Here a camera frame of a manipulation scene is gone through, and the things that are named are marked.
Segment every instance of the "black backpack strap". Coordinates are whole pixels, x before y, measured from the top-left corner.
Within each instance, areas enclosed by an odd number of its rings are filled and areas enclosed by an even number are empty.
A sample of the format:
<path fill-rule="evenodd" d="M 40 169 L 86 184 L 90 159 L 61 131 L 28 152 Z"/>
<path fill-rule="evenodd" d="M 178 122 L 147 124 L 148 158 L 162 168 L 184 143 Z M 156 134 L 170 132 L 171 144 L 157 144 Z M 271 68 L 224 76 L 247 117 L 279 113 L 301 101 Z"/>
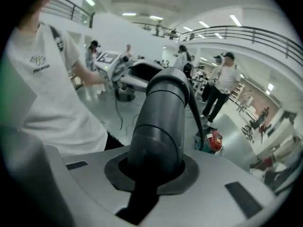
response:
<path fill-rule="evenodd" d="M 53 35 L 53 39 L 57 43 L 59 51 L 62 52 L 63 49 L 64 49 L 64 42 L 63 42 L 63 39 L 62 39 L 60 33 L 58 32 L 58 30 L 55 27 L 53 27 L 51 25 L 48 25 L 48 26 L 51 29 L 51 32 L 52 32 L 52 35 Z"/>

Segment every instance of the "ceiling light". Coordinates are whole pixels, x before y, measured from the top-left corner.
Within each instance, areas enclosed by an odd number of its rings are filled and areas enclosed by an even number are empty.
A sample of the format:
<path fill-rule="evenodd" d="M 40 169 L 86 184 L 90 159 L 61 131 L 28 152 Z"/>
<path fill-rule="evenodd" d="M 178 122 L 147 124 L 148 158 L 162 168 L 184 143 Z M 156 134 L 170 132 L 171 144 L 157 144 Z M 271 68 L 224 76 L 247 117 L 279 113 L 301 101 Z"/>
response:
<path fill-rule="evenodd" d="M 202 21 L 199 21 L 199 23 L 202 24 L 205 28 L 209 28 L 209 26 L 206 23 L 204 23 Z"/>
<path fill-rule="evenodd" d="M 271 83 L 269 83 L 269 84 L 268 84 L 268 89 L 269 89 L 270 91 L 272 91 L 272 90 L 274 89 L 274 85 L 272 85 Z"/>
<path fill-rule="evenodd" d="M 123 13 L 122 16 L 136 16 L 136 13 Z"/>
<path fill-rule="evenodd" d="M 238 19 L 236 18 L 236 16 L 230 15 L 230 17 L 232 18 L 232 20 L 235 22 L 235 24 L 236 24 L 237 26 L 242 26 L 242 25 L 240 24 L 240 22 L 238 21 Z"/>
<path fill-rule="evenodd" d="M 89 5 L 94 6 L 95 2 L 93 0 L 85 0 Z"/>
<path fill-rule="evenodd" d="M 223 37 L 221 35 L 219 35 L 218 33 L 215 33 L 216 36 L 218 36 L 220 39 L 223 39 Z"/>
<path fill-rule="evenodd" d="M 162 17 L 157 17 L 157 16 L 150 16 L 151 19 L 157 19 L 157 20 L 163 20 Z"/>
<path fill-rule="evenodd" d="M 193 31 L 191 28 L 188 28 L 188 27 L 183 27 L 184 29 L 188 30 L 188 31 Z"/>

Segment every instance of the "printed logo on shirt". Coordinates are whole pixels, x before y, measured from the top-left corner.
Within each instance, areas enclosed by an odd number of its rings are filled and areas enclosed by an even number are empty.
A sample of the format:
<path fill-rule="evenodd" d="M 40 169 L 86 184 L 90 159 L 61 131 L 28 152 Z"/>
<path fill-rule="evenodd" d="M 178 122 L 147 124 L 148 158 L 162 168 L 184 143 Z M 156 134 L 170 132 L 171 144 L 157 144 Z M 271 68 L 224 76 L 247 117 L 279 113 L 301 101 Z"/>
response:
<path fill-rule="evenodd" d="M 35 74 L 39 71 L 42 71 L 46 68 L 49 68 L 49 64 L 45 65 L 46 57 L 44 55 L 32 56 L 32 58 L 30 59 L 30 62 L 35 64 L 36 66 L 38 66 L 38 68 L 33 70 L 33 74 Z"/>

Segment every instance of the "gray robot base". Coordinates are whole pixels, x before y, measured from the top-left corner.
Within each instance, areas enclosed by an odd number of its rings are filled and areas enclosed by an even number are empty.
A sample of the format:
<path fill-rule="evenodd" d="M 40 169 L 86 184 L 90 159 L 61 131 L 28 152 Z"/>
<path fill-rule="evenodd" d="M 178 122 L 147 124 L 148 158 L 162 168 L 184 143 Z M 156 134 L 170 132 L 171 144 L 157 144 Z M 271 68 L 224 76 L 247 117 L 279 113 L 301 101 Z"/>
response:
<path fill-rule="evenodd" d="M 124 91 L 115 89 L 115 96 L 116 96 L 116 99 L 120 102 L 131 102 L 136 98 L 136 96 L 134 94 L 134 90 L 131 90 L 129 88 L 127 88 Z"/>

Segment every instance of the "black pants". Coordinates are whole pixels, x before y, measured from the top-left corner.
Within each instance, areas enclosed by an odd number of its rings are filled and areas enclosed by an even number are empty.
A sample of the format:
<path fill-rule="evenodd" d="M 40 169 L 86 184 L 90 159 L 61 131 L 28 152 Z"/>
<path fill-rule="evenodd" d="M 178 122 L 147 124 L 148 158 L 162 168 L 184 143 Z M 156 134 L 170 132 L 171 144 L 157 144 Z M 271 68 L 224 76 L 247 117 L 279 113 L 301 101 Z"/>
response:
<path fill-rule="evenodd" d="M 109 132 L 107 132 L 107 133 L 108 133 L 108 136 L 107 136 L 107 141 L 106 141 L 106 145 L 105 145 L 104 150 L 116 149 L 116 148 L 120 148 L 120 147 L 124 146 L 120 143 L 120 141 L 118 141 Z"/>
<path fill-rule="evenodd" d="M 205 87 L 204 87 L 204 89 L 203 89 L 203 92 L 202 92 L 202 95 L 201 95 L 202 100 L 203 100 L 204 102 L 206 102 L 206 101 L 208 100 L 209 95 L 210 95 L 210 93 L 212 92 L 212 89 L 213 89 L 213 88 L 214 88 L 214 86 L 209 85 L 209 83 L 207 83 L 207 84 L 205 85 Z"/>
<path fill-rule="evenodd" d="M 210 113 L 210 110 L 212 109 L 212 106 L 213 106 L 214 102 L 216 101 L 216 99 L 218 99 L 218 101 L 217 101 L 216 105 L 214 106 L 212 114 L 208 118 L 209 122 L 213 122 L 214 118 L 219 113 L 223 104 L 226 102 L 226 99 L 228 99 L 228 94 L 220 93 L 220 91 L 216 87 L 214 87 L 212 92 L 209 95 L 206 107 L 202 112 L 202 114 L 204 116 L 208 116 L 208 114 Z"/>

